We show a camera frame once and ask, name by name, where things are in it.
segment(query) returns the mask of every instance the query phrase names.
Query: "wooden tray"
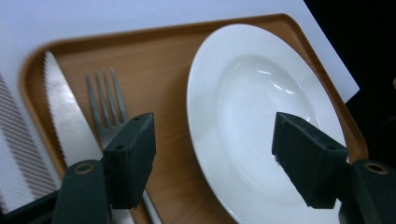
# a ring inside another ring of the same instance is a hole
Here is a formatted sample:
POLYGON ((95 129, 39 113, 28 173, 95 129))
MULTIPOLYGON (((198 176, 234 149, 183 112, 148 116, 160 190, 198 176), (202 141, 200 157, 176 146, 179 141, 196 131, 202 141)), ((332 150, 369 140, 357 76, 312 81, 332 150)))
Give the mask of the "wooden tray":
MULTIPOLYGON (((213 31, 232 23, 264 28, 300 53, 332 100, 350 149, 349 160, 367 159, 361 132, 302 30, 292 18, 278 14, 70 39, 38 49, 21 70, 21 94, 60 175, 65 165, 43 84, 46 50, 57 58, 93 130, 87 71, 114 67, 130 116, 154 112, 157 156, 148 192, 165 223, 234 222, 205 181, 192 148, 186 114, 187 80, 196 51, 213 31)), ((138 223, 148 222, 143 206, 133 213, 138 223)))

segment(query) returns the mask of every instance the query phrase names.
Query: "fork handle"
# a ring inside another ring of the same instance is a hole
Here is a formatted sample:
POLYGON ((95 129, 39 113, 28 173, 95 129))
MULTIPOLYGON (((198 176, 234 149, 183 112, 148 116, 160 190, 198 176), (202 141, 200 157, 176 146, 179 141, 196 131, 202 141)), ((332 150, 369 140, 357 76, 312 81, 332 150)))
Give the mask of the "fork handle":
POLYGON ((151 223, 153 224, 162 224, 163 221, 161 220, 161 217, 157 211, 157 208, 154 205, 154 202, 151 200, 151 198, 149 197, 149 193, 144 190, 143 191, 143 202, 148 210, 148 215, 149 218, 151 219, 151 223))

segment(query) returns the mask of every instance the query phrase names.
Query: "striped napkin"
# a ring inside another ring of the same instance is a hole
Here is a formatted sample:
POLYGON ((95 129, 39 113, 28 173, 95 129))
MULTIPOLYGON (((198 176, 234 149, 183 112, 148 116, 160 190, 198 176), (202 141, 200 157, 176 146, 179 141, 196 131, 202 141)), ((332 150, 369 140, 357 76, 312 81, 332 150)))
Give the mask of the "striped napkin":
POLYGON ((1 17, 0 34, 0 207, 6 214, 58 189, 61 180, 21 99, 23 56, 1 17))

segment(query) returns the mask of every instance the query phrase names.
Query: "serrated knife blade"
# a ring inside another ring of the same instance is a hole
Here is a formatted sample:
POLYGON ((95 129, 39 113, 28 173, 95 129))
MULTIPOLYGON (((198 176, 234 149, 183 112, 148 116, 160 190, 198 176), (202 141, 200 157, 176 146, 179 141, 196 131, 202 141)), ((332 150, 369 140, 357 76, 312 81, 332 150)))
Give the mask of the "serrated knife blade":
POLYGON ((44 83, 49 112, 66 165, 102 159, 102 149, 96 142, 64 73, 50 51, 45 53, 44 83))

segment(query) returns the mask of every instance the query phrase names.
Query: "fork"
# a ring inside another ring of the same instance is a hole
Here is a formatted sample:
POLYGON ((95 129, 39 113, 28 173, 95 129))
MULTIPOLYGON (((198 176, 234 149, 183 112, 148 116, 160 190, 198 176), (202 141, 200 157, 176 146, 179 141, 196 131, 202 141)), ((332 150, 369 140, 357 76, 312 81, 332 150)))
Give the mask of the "fork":
MULTIPOLYGON (((101 115, 100 115, 100 109, 98 107, 98 104, 96 103, 95 100, 95 95, 93 92, 92 84, 91 84, 91 79, 89 74, 86 74, 87 78, 87 88, 88 88, 88 94, 90 98, 90 106, 91 106, 91 112, 93 116, 93 120, 95 123, 96 131, 98 133, 100 142, 102 144, 102 147, 105 148, 110 141, 113 139, 113 137, 117 134, 117 132, 122 129, 122 127, 128 122, 129 116, 128 116, 128 111, 125 107, 125 103, 122 97, 122 93, 120 91, 120 85, 117 80, 116 72, 112 67, 110 67, 110 75, 112 78, 113 82, 113 90, 115 92, 116 100, 113 98, 112 93, 111 93, 111 88, 107 80, 107 72, 105 69, 103 69, 103 78, 105 82, 105 89, 106 89, 106 95, 107 95, 107 102, 110 108, 110 113, 107 111, 107 106, 106 106, 106 97, 102 89, 101 81, 99 79, 99 74, 97 71, 94 72, 95 79, 96 79, 96 86, 98 90, 98 95, 99 95, 99 103, 103 112, 103 117, 104 117, 104 122, 102 122, 101 115)), ((151 200, 149 193, 145 189, 143 191, 143 202, 148 210, 148 215, 150 218, 151 223, 153 224, 161 224, 163 223, 161 220, 160 215, 158 214, 157 208, 154 205, 154 202, 151 200)))

